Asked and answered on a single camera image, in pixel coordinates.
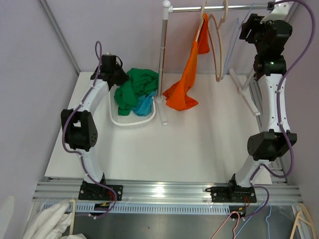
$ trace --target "wooden hanger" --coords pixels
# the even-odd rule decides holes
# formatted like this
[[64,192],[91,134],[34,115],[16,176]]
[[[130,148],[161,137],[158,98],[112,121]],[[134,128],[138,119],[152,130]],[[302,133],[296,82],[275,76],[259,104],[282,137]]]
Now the wooden hanger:
[[222,24],[226,21],[227,16],[228,16],[228,0],[224,0],[223,5],[224,5],[224,10],[225,10],[224,16],[220,18],[220,21],[218,24],[217,24],[217,20],[213,14],[210,14],[208,16],[208,21],[210,21],[210,19],[213,19],[213,22],[215,24],[217,38],[218,38],[218,44],[219,44],[219,67],[217,67],[215,45],[214,45],[213,37],[211,35],[211,32],[209,30],[209,26],[208,26],[208,36],[209,36],[209,41],[210,41],[210,45],[212,48],[213,57],[214,57],[215,77],[216,77],[217,82],[220,82],[220,80],[222,78],[222,74],[223,74],[223,68],[224,68],[223,67],[223,44],[222,44],[219,30],[220,30]]
[[[295,219],[295,223],[294,223],[294,226],[293,226],[293,230],[291,232],[291,235],[290,235],[290,239],[293,239],[294,238],[294,234],[295,234],[295,231],[296,231],[296,228],[297,227],[300,227],[300,221],[303,221],[304,223],[306,223],[308,226],[311,227],[311,230],[312,230],[312,233],[313,233],[313,236],[314,236],[314,239],[317,239],[317,236],[316,236],[316,231],[315,231],[315,226],[314,226],[314,223],[310,217],[310,214],[309,212],[307,211],[306,207],[304,206],[304,204],[302,203],[299,203],[299,207],[301,208],[301,211],[299,211],[296,215],[296,219]],[[307,217],[307,220],[304,219],[302,217],[302,213],[305,214],[305,216]]]
[[198,30],[197,30],[196,40],[195,41],[198,41],[201,28],[203,27],[203,24],[204,24],[203,14],[204,14],[206,3],[207,3],[207,0],[204,2],[203,6],[201,6],[200,17],[199,17],[199,26],[198,26]]

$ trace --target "blue cloth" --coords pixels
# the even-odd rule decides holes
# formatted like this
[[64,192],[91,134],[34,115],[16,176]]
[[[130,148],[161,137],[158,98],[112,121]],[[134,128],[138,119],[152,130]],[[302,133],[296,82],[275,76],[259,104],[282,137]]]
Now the blue cloth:
[[148,96],[143,95],[139,97],[138,105],[132,108],[133,112],[138,116],[147,116],[152,112],[153,96],[155,91],[151,92]]

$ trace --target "orange cloth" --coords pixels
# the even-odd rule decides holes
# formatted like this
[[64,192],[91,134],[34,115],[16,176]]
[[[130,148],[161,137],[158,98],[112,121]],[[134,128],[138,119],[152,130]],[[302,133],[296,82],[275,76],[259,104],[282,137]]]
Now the orange cloth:
[[178,111],[189,109],[198,104],[196,100],[192,99],[186,94],[195,83],[197,55],[206,54],[210,51],[208,45],[207,14],[204,13],[203,18],[204,22],[199,34],[198,42],[196,42],[195,35],[191,46],[190,56],[184,68],[184,72],[181,79],[163,93],[167,100],[166,105]]

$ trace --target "white wall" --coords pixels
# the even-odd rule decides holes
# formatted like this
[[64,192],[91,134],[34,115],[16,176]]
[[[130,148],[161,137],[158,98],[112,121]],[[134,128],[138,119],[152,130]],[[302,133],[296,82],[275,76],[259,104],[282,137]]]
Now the white wall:
[[[319,1],[306,1],[319,20]],[[304,49],[311,29],[308,12],[301,6],[293,20],[293,34],[286,44],[285,58],[290,66]],[[295,170],[290,178],[300,186],[303,200],[317,226],[319,234],[319,30],[314,41],[300,63],[293,69],[286,83],[286,108],[292,132],[297,133],[298,141],[294,146],[296,157]]]
[[0,204],[15,196],[4,238],[16,239],[76,75],[36,0],[0,5]]
[[[240,3],[266,3],[264,0],[243,0]],[[172,6],[201,6],[204,0],[171,0]],[[92,55],[97,39],[103,51],[121,57],[124,69],[132,67],[159,68],[160,36],[162,23],[162,0],[48,0],[52,12],[63,31],[82,71],[96,68],[96,57]],[[209,0],[207,5],[222,5],[222,0]],[[235,20],[243,21],[248,11],[230,11],[221,35],[226,55]],[[265,14],[267,11],[253,11]],[[217,21],[223,12],[213,12]],[[164,71],[180,73],[186,65],[190,47],[199,22],[199,12],[173,13],[169,15]],[[216,52],[218,41],[215,36]],[[234,57],[230,63],[237,72],[248,73],[256,54],[252,44],[238,40]],[[212,54],[198,57],[199,73],[214,72]]]

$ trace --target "metal base frame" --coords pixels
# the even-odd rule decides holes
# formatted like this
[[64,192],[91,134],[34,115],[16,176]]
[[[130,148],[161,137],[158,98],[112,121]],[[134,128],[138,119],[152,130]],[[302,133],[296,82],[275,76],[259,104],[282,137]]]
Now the metal base frame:
[[[171,204],[171,205],[236,205],[235,203],[211,202],[210,193],[206,188],[212,186],[226,187],[227,184],[216,183],[177,183],[177,182],[146,182],[109,180],[108,184],[123,185],[122,201],[118,204]],[[61,201],[63,199],[77,199],[82,179],[50,179],[39,182],[33,196],[34,202]],[[267,185],[270,192],[270,205],[293,206],[302,202],[298,186]],[[266,200],[266,192],[256,189],[257,203]],[[100,203],[101,201],[81,201]]]

